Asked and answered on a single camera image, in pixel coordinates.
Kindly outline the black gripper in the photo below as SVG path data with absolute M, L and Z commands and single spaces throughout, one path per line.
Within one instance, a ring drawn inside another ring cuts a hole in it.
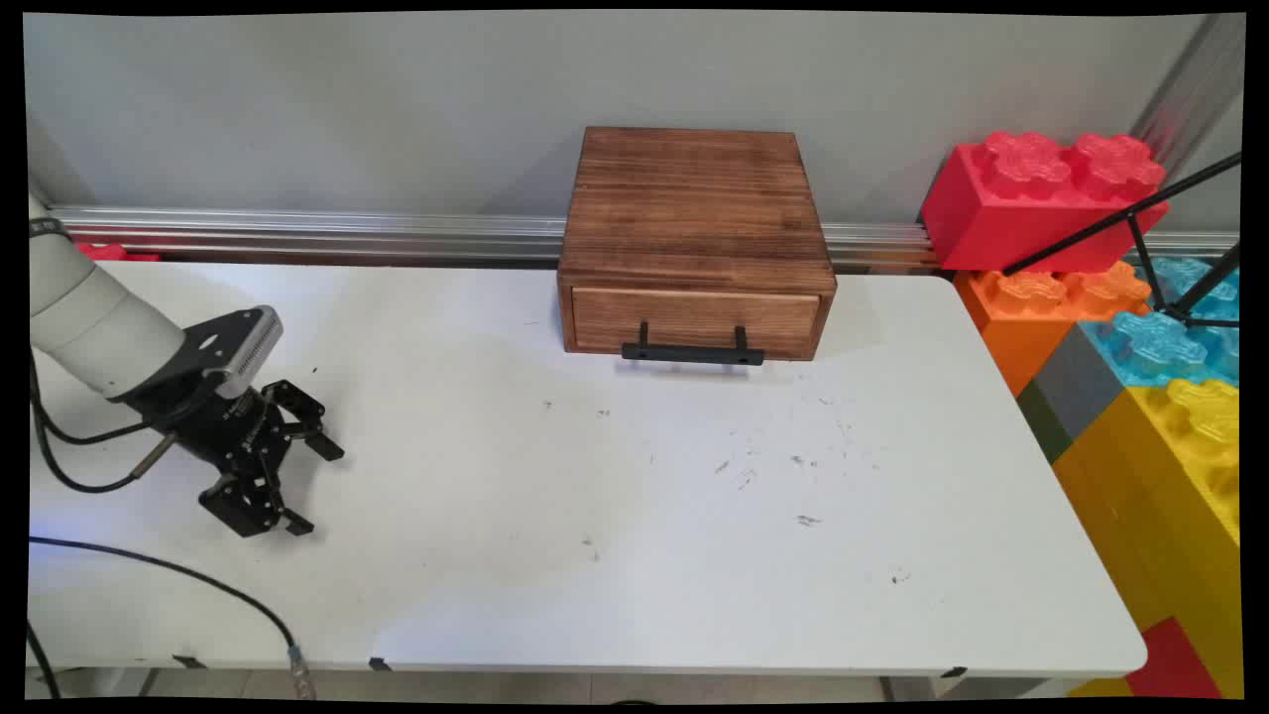
M 220 479 L 198 496 L 198 503 L 239 536 L 259 536 L 277 526 L 293 536 L 313 531 L 313 523 L 286 506 L 264 476 L 280 471 L 289 443 L 299 441 L 324 462 L 345 457 L 326 432 L 325 407 L 291 380 L 250 388 L 227 399 L 216 393 L 218 378 L 199 372 L 148 388 L 148 417 L 160 432 L 176 432 L 176 443 L 221 471 Z

